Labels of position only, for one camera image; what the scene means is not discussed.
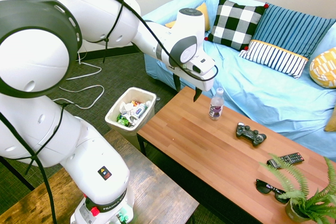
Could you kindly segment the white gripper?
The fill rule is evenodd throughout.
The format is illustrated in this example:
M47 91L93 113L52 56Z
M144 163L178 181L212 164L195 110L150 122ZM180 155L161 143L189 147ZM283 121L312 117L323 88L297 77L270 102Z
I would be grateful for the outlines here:
M214 69L213 62L188 62L180 67L172 67L173 81L177 92L181 90L180 79L182 78L195 87L193 102L196 102L202 91L209 91L212 88L215 77Z

